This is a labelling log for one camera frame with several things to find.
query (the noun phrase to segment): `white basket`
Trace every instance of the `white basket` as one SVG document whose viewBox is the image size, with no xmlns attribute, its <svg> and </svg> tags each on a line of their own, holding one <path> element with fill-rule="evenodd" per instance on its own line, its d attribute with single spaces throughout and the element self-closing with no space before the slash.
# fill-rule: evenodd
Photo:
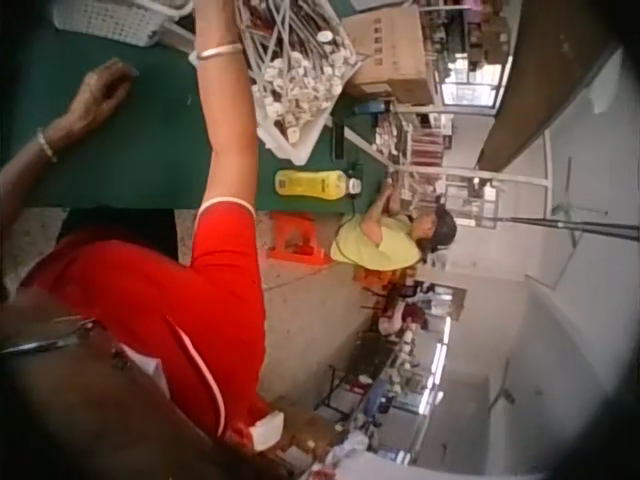
<svg viewBox="0 0 640 480">
<path fill-rule="evenodd" d="M 191 0 L 54 0 L 60 30 L 87 33 L 140 47 L 156 41 L 163 23 L 193 10 Z"/>
</svg>

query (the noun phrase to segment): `workbench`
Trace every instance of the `workbench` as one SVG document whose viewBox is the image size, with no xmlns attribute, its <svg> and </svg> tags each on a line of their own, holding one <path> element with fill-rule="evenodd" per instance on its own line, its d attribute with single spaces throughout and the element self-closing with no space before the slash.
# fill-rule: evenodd
<svg viewBox="0 0 640 480">
<path fill-rule="evenodd" d="M 66 110 L 87 71 L 115 56 L 139 72 L 129 98 L 113 118 L 61 155 L 59 165 L 32 197 L 33 206 L 198 207 L 211 150 L 196 71 L 187 55 L 161 45 L 141 48 L 57 31 L 44 15 L 17 45 L 14 55 L 13 68 L 3 73 L 11 75 L 13 90 L 11 102 L 2 106 L 1 163 L 32 138 L 38 127 Z M 349 110 L 352 103 L 341 98 L 334 114 Z M 347 118 L 345 124 L 367 141 L 372 139 L 370 117 Z M 383 165 L 363 150 L 346 140 L 345 160 L 333 162 L 331 131 L 325 127 L 309 161 L 298 168 L 345 170 L 353 164 L 359 164 L 363 180 L 363 192 L 355 201 L 281 197 L 274 188 L 274 175 L 294 165 L 276 158 L 261 144 L 257 208 L 362 212 L 375 198 L 385 175 Z"/>
</svg>

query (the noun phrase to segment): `table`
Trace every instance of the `table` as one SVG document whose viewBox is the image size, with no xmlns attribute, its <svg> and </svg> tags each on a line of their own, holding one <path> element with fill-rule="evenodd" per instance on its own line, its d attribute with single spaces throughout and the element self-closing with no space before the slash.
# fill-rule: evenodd
<svg viewBox="0 0 640 480">
<path fill-rule="evenodd" d="M 117 56 L 139 71 L 127 102 L 99 131 L 64 154 L 32 197 L 33 206 L 198 207 L 210 147 L 195 69 L 185 54 L 159 45 L 141 48 L 59 32 L 45 15 L 39 15 L 34 29 L 12 48 L 13 61 L 3 66 L 9 92 L 3 92 L 8 93 L 8 101 L 2 102 L 0 163 L 8 161 L 36 128 L 64 112 L 88 70 Z M 341 99 L 333 113 L 349 110 L 352 103 L 348 98 Z M 369 117 L 348 118 L 345 124 L 365 139 L 373 135 Z M 260 145 L 258 209 L 365 211 L 384 179 L 385 168 L 349 141 L 345 143 L 346 160 L 333 163 L 331 134 L 325 128 L 302 169 L 346 170 L 359 165 L 363 192 L 355 201 L 279 196 L 274 175 L 280 169 L 293 168 L 293 164 L 276 158 Z"/>
</svg>

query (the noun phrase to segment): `yellow container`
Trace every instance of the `yellow container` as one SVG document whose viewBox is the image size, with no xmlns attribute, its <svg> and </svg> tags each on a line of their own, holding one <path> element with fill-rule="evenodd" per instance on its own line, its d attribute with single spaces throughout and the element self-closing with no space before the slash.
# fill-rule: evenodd
<svg viewBox="0 0 640 480">
<path fill-rule="evenodd" d="M 337 200 L 348 193 L 359 193 L 360 180 L 349 178 L 341 170 L 328 172 L 300 172 L 280 170 L 275 177 L 276 192 L 279 195 L 316 197 Z"/>
</svg>

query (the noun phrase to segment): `silver bangle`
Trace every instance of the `silver bangle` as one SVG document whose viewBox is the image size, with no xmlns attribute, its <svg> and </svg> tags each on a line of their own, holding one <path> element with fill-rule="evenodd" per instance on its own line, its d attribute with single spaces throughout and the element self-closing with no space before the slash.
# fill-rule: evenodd
<svg viewBox="0 0 640 480">
<path fill-rule="evenodd" d="M 57 162 L 58 158 L 56 157 L 56 154 L 54 153 L 51 146 L 47 143 L 47 139 L 44 138 L 44 133 L 42 133 L 41 128 L 39 128 L 36 131 L 36 137 L 38 139 L 38 143 L 40 144 L 40 147 L 42 148 L 42 150 L 44 150 L 44 153 L 47 154 L 47 156 L 51 159 L 52 162 L 54 163 Z"/>
<path fill-rule="evenodd" d="M 232 43 L 231 45 L 223 45 L 221 47 L 208 48 L 203 52 L 198 52 L 198 61 L 210 60 L 215 57 L 221 57 L 223 55 L 231 55 L 233 53 L 240 53 L 244 50 L 241 43 Z"/>
</svg>

